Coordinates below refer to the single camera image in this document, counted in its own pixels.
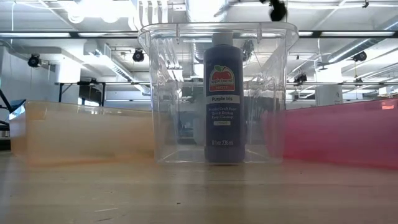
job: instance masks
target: wooden surface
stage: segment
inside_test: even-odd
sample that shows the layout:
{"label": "wooden surface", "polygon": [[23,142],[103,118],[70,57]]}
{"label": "wooden surface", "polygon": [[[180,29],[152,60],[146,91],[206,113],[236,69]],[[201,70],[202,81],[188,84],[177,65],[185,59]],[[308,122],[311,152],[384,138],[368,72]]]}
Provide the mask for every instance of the wooden surface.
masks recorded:
{"label": "wooden surface", "polygon": [[26,168],[0,153],[0,223],[398,223],[398,171],[86,164]]}

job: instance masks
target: orange translucent bin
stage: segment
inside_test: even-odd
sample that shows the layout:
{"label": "orange translucent bin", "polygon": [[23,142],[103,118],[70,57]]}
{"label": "orange translucent bin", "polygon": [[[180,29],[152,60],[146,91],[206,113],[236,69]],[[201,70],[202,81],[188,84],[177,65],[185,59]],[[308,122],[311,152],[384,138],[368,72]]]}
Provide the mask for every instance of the orange translucent bin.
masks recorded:
{"label": "orange translucent bin", "polygon": [[287,159],[398,169],[398,99],[285,111],[284,133]]}
{"label": "orange translucent bin", "polygon": [[29,164],[153,159],[152,113],[28,101],[10,115],[11,150]]}

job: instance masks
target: paint bottle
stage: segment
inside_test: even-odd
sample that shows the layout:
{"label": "paint bottle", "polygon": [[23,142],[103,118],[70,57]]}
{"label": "paint bottle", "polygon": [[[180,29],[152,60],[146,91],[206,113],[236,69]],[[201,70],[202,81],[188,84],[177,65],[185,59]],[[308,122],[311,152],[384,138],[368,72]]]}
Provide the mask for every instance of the paint bottle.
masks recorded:
{"label": "paint bottle", "polygon": [[205,157],[210,163],[244,160],[243,54],[232,33],[213,34],[204,54]]}

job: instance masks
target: red apple logo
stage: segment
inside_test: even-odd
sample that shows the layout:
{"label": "red apple logo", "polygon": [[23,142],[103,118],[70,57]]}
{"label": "red apple logo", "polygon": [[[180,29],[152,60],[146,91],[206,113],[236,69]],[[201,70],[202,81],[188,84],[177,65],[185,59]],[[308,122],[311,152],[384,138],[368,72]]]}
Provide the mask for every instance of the red apple logo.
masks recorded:
{"label": "red apple logo", "polygon": [[214,66],[209,81],[210,91],[235,91],[234,73],[227,66]]}

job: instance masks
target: red plastic container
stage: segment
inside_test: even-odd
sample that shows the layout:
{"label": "red plastic container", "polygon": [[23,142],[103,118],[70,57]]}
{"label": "red plastic container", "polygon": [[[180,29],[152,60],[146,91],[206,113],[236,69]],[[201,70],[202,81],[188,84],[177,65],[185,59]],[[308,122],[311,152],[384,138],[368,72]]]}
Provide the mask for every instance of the red plastic container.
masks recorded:
{"label": "red plastic container", "polygon": [[284,113],[284,158],[398,169],[398,99]]}

